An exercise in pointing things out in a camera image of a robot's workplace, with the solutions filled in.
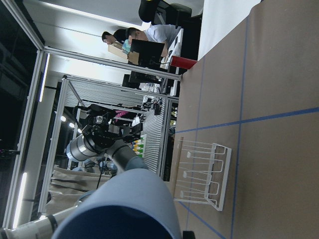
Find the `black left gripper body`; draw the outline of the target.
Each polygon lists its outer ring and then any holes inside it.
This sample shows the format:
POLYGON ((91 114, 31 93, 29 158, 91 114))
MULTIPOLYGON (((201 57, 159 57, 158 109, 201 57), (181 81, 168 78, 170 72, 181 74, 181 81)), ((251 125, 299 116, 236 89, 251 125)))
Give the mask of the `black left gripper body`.
POLYGON ((109 148, 117 140, 130 143, 140 139, 142 120, 138 114, 96 104, 82 107, 82 111, 87 115, 82 134, 94 149, 109 148))

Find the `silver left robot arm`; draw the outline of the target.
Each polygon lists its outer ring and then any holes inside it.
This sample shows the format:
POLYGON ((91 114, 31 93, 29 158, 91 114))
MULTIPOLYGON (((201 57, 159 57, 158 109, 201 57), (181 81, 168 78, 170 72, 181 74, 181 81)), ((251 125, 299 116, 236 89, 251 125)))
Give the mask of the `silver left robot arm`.
POLYGON ((75 106, 74 116, 77 109, 86 114, 87 121, 83 126, 75 119, 81 134, 66 147, 66 155, 70 160, 81 162, 106 154, 121 171, 148 169, 144 159, 129 146, 129 143, 141 138, 141 114, 91 104, 88 107, 75 106))

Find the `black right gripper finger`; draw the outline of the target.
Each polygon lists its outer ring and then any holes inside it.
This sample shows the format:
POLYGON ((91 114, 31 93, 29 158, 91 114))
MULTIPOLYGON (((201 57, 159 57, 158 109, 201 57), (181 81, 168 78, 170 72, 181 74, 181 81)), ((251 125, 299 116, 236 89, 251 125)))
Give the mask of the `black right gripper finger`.
POLYGON ((183 239, 195 239, 193 231, 183 231, 183 239))

